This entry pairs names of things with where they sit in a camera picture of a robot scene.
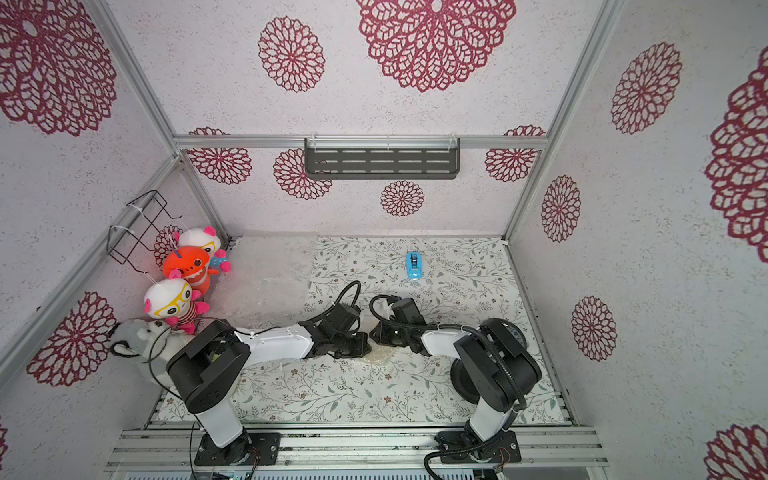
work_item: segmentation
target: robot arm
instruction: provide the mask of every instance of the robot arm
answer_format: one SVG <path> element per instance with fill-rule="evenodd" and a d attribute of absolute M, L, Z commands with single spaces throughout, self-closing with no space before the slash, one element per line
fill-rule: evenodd
<path fill-rule="evenodd" d="M 395 310 L 396 319 L 403 313 L 407 313 L 406 317 L 420 317 L 411 299 L 398 299 Z M 359 312 L 357 306 L 337 302 L 320 316 L 292 326 L 259 333 L 243 332 L 226 321 L 217 320 L 200 332 L 167 364 L 168 375 L 187 409 L 207 431 L 195 463 L 229 465 L 250 460 L 248 452 L 252 442 L 230 401 L 243 368 L 271 360 L 325 354 L 334 358 L 364 356 L 371 350 L 368 336 L 353 329 L 355 324 L 359 328 Z M 406 336 L 416 339 L 421 344 L 416 348 L 426 354 L 462 361 L 479 394 L 478 407 L 460 438 L 440 438 L 439 442 L 468 452 L 474 451 L 473 446 L 492 450 L 493 447 L 487 449 L 484 445 L 495 444 L 516 413 L 515 401 L 530 392 L 541 379 L 541 370 L 525 350 L 521 333 L 511 333 L 510 324 L 500 319 L 486 320 L 479 330 L 456 325 L 422 325 L 419 333 L 414 333 L 410 332 L 414 328 L 411 322 L 395 322 L 384 319 L 373 309 L 372 312 L 381 323 L 408 330 Z M 482 450 L 477 452 L 481 457 Z M 214 451 L 208 455 L 210 463 L 202 462 L 201 453 L 208 451 Z"/>
<path fill-rule="evenodd" d="M 444 355 L 453 359 L 461 359 L 455 344 L 459 339 L 468 335 L 461 330 L 433 330 L 422 335 L 422 343 L 429 355 Z M 499 412 L 481 397 L 478 408 L 469 418 L 468 424 L 478 440 L 485 441 L 502 429 L 511 414 L 511 407 L 505 412 Z"/>
<path fill-rule="evenodd" d="M 359 328 L 359 312 L 357 306 L 335 303 L 314 319 L 259 333 L 216 320 L 168 362 L 167 372 L 207 437 L 216 448 L 226 449 L 247 437 L 230 401 L 242 369 L 278 359 L 364 356 L 371 351 L 368 335 L 352 329 L 355 324 Z"/>

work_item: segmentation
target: gray husky plush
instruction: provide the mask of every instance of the gray husky plush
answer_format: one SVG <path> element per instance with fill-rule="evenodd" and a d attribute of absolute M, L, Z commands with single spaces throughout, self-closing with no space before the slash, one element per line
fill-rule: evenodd
<path fill-rule="evenodd" d="M 163 333 L 167 327 L 168 325 L 160 320 L 150 322 L 142 319 L 126 320 L 112 329 L 109 350 L 116 356 L 135 359 L 139 370 L 148 380 L 154 382 L 149 372 L 149 349 L 155 343 L 155 339 L 162 336 L 152 349 L 152 373 L 161 385 L 171 388 L 173 383 L 165 371 L 168 360 L 194 337 L 184 332 L 170 330 Z"/>

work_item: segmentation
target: floral tablecloth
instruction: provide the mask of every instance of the floral tablecloth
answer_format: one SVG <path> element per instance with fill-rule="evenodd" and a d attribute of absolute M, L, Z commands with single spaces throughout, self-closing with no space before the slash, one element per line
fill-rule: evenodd
<path fill-rule="evenodd" d="M 422 254 L 420 280 L 406 277 L 410 251 Z M 289 325 L 324 310 L 352 280 L 362 282 L 363 330 L 376 324 L 367 306 L 379 293 L 413 297 L 428 321 L 476 326 L 490 317 L 511 320 L 525 333 L 528 351 L 544 373 L 515 422 L 564 422 L 500 240 L 320 237 L 303 311 L 264 326 Z M 451 359 L 369 343 L 373 351 L 362 359 L 323 356 L 245 369 L 232 398 L 238 415 L 244 422 L 464 422 L 472 414 L 475 406 L 451 385 Z M 157 419 L 194 417 L 169 397 Z"/>

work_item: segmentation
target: black wire rack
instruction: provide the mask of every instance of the black wire rack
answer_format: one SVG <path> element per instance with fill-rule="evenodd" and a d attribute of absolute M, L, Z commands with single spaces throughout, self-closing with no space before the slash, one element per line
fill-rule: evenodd
<path fill-rule="evenodd" d="M 159 210 L 154 214 L 152 218 L 149 218 L 146 214 L 147 208 L 150 208 L 151 205 L 157 204 L 159 206 Z M 139 270 L 134 265 L 133 261 L 131 261 L 131 255 L 134 253 L 136 248 L 141 245 L 147 252 L 154 253 L 155 249 L 150 248 L 146 243 L 144 243 L 144 235 L 147 234 L 148 231 L 151 229 L 155 229 L 157 234 L 159 235 L 161 233 L 161 230 L 157 228 L 157 225 L 155 222 L 157 221 L 158 217 L 160 217 L 161 214 L 166 214 L 170 220 L 176 220 L 179 218 L 182 218 L 184 215 L 179 215 L 177 217 L 174 217 L 171 215 L 168 210 L 166 209 L 166 206 L 168 205 L 168 201 L 165 200 L 165 197 L 158 192 L 157 190 L 149 190 L 148 192 L 145 192 L 138 197 L 134 198 L 130 202 L 126 204 L 127 207 L 133 207 L 141 214 L 140 216 L 136 216 L 133 221 L 131 221 L 130 224 L 127 226 L 125 225 L 110 225 L 109 231 L 107 232 L 107 255 L 112 257 L 116 262 L 118 262 L 120 265 L 125 265 L 126 263 L 131 266 L 134 270 L 136 270 L 139 273 L 149 274 L 149 271 L 145 270 Z M 131 227 L 133 226 L 136 221 L 143 217 L 147 220 L 148 225 L 144 229 L 143 232 L 141 232 L 141 235 L 138 237 L 136 236 L 136 233 L 131 230 Z M 118 244 L 121 242 L 122 237 L 125 234 L 131 235 L 136 241 L 134 242 L 133 246 L 127 253 L 122 253 L 120 250 L 118 250 Z"/>

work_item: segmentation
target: plush toy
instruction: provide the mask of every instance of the plush toy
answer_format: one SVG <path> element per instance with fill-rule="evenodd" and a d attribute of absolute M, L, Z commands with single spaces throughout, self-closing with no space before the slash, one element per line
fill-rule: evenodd
<path fill-rule="evenodd" d="M 192 290 L 178 270 L 172 270 L 169 278 L 149 287 L 144 294 L 144 313 L 154 319 L 165 319 L 169 325 L 196 318 L 209 310 L 205 302 L 196 302 L 202 293 Z M 185 323 L 181 329 L 194 333 L 194 323 Z"/>
<path fill-rule="evenodd" d="M 155 343 L 155 339 L 162 335 L 163 338 L 158 339 L 152 349 L 152 373 L 157 377 L 157 382 L 171 388 L 174 385 L 165 371 L 168 360 L 183 349 L 193 337 L 170 330 L 163 333 L 166 328 L 166 324 L 160 320 L 151 322 L 142 319 L 126 320 L 110 330 L 109 351 L 116 356 L 136 359 L 139 370 L 147 379 L 154 382 L 149 371 L 149 350 Z"/>
<path fill-rule="evenodd" d="M 178 270 L 194 290 L 205 295 L 210 288 L 209 275 L 218 275 L 219 270 L 208 268 L 210 257 L 199 247 L 174 248 L 163 262 L 163 274 L 170 278 L 170 273 Z"/>
<path fill-rule="evenodd" d="M 232 270 L 232 263 L 227 260 L 227 252 L 221 249 L 221 240 L 216 236 L 215 228 L 192 228 L 184 233 L 174 232 L 174 239 L 180 247 L 192 246 L 205 250 L 210 257 L 211 268 L 225 273 Z"/>

